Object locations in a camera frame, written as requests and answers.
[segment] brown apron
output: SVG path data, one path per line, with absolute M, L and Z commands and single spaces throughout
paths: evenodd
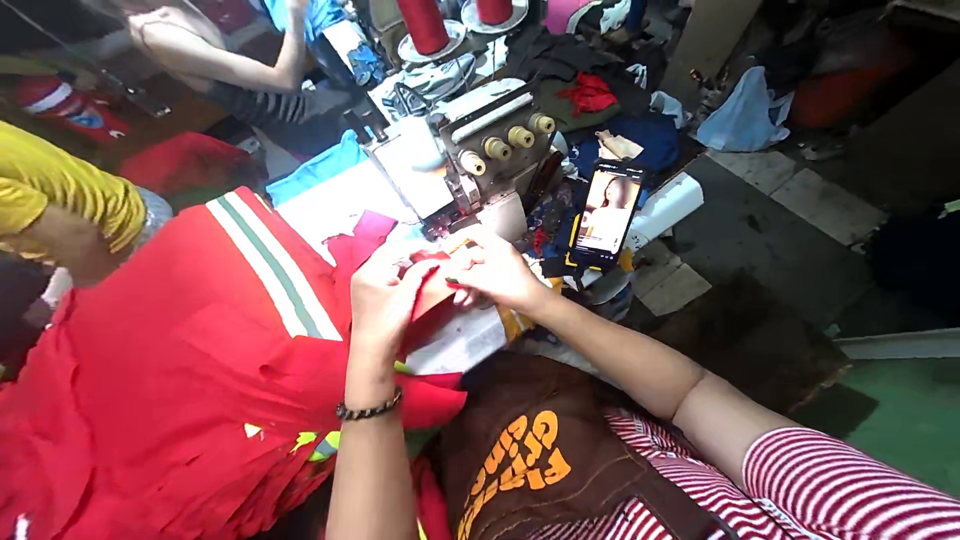
M 677 540 L 717 530 L 710 514 L 610 429 L 586 373 L 501 353 L 465 378 L 464 410 L 441 432 L 441 477 L 458 540 L 524 538 L 614 513 L 639 498 Z

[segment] green floor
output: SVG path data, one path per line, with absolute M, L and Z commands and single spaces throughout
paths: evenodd
M 858 360 L 794 417 L 960 497 L 960 358 Z

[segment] bracelet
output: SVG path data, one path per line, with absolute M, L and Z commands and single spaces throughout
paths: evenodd
M 347 408 L 344 402 L 340 402 L 340 404 L 337 405 L 337 418 L 344 421 L 349 421 L 349 420 L 364 420 L 366 418 L 381 416 L 393 410 L 396 407 L 396 404 L 400 403 L 400 398 L 402 397 L 403 397 L 403 389 L 398 386 L 396 388 L 396 392 L 394 393 L 394 396 L 392 399 L 374 408 L 363 408 L 360 410 L 351 410 Z

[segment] smartphone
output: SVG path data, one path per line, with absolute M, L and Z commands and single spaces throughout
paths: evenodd
M 642 169 L 621 161 L 594 164 L 587 203 L 573 223 L 567 264 L 598 270 L 616 265 L 645 177 Z

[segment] sewing machine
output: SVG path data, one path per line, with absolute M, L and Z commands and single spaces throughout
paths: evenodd
M 519 240 L 527 231 L 522 197 L 534 179 L 544 186 L 562 174 L 544 167 L 556 126 L 535 93 L 519 79 L 494 81 L 429 117 L 402 118 L 364 149 L 428 237 L 479 222 Z M 677 175 L 636 213 L 624 245 L 646 244 L 703 202 L 696 180 Z

